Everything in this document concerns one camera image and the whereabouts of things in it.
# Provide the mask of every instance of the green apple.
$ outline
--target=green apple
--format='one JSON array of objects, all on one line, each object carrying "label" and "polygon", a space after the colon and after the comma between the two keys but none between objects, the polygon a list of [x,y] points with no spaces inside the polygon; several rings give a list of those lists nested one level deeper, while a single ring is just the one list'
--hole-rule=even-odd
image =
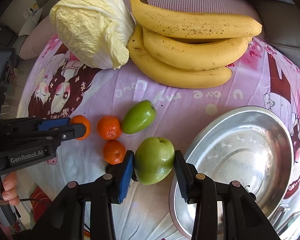
[{"label": "green apple", "polygon": [[163,180],[172,170],[174,147],[165,138],[149,137],[138,147],[134,155],[134,170],[143,185]]},{"label": "green apple", "polygon": [[121,122],[121,129],[127,134],[140,132],[152,124],[156,113],[152,103],[149,100],[143,100],[130,108]]}]

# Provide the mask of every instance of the blue gripper pad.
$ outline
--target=blue gripper pad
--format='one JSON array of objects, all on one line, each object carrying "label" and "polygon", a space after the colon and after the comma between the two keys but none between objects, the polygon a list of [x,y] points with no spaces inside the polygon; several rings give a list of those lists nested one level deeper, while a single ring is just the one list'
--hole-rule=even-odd
[{"label": "blue gripper pad", "polygon": [[129,157],[128,164],[126,166],[126,169],[124,170],[124,173],[122,175],[122,179],[120,182],[119,196],[118,196],[120,203],[122,203],[122,201],[127,196],[132,172],[133,172],[133,154],[131,154]]},{"label": "blue gripper pad", "polygon": [[70,117],[66,117],[60,119],[45,120],[42,122],[42,124],[38,125],[38,131],[47,131],[52,127],[68,125],[70,119],[71,119]]}]

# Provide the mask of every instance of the floor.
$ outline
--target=floor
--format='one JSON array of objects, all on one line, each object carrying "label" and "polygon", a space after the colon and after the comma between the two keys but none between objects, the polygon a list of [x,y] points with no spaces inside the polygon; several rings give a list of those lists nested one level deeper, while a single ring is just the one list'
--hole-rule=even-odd
[{"label": "floor", "polygon": [[8,86],[5,101],[1,107],[1,119],[11,119],[17,117],[17,111],[23,88],[37,58],[22,59],[14,69],[13,77]]}]

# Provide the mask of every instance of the bowl rim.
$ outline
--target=bowl rim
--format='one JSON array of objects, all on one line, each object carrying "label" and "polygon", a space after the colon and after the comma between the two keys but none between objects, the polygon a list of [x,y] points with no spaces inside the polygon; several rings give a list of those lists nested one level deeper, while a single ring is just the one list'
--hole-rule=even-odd
[{"label": "bowl rim", "polygon": [[[235,115],[246,113],[246,112],[257,112],[257,113],[266,114],[266,115],[270,116],[271,118],[273,118],[275,121],[277,121],[280,124],[280,126],[283,128],[283,131],[286,134],[286,136],[288,138],[288,141],[289,141],[289,145],[290,145],[291,167],[290,167],[289,178],[291,179],[292,172],[293,172],[293,146],[292,146],[292,140],[291,140],[290,132],[288,131],[288,129],[285,126],[285,124],[283,123],[283,121],[275,113],[273,113],[270,110],[268,110],[264,107],[261,107],[261,106],[241,106],[241,107],[235,108],[233,110],[230,110],[229,112],[226,112],[226,113],[222,114],[221,116],[217,117],[216,119],[214,119],[205,128],[203,128],[202,131],[199,132],[198,135],[194,138],[194,140],[192,141],[192,143],[190,144],[190,146],[186,150],[185,154],[183,155],[185,160],[186,161],[188,160],[188,158],[190,157],[192,152],[197,148],[197,146],[202,142],[202,140],[204,140],[204,138],[208,135],[208,133],[211,130],[213,130],[216,126],[220,125],[222,122],[224,122],[225,120],[227,120],[227,119],[229,119],[229,118],[231,118]],[[178,229],[178,231],[182,235],[187,237],[188,239],[191,239],[191,235],[183,228],[183,226],[179,222],[178,217],[176,215],[175,195],[176,195],[176,190],[177,190],[177,184],[178,184],[177,177],[174,174],[172,182],[171,182],[170,190],[169,190],[169,212],[170,212],[170,216],[171,216],[173,224]],[[268,219],[274,214],[274,212],[276,211],[276,209],[280,205],[284,195],[286,194],[286,192],[288,190],[288,186],[289,186],[289,183],[287,183],[285,191],[281,196],[281,200],[277,203],[274,210],[268,216]]]}]

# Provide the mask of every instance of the cartoon face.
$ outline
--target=cartoon face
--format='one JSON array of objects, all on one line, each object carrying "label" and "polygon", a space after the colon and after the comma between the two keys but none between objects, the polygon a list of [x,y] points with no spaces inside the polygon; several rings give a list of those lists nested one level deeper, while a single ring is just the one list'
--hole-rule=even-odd
[{"label": "cartoon face", "polygon": [[70,97],[70,83],[62,82],[58,85],[56,93],[51,103],[51,113],[58,113],[66,104]]},{"label": "cartoon face", "polygon": [[43,103],[47,102],[50,93],[48,84],[45,81],[41,81],[35,88],[35,96],[39,97]]},{"label": "cartoon face", "polygon": [[300,176],[300,148],[296,151],[296,160],[293,165],[293,173],[291,181],[295,181]]}]

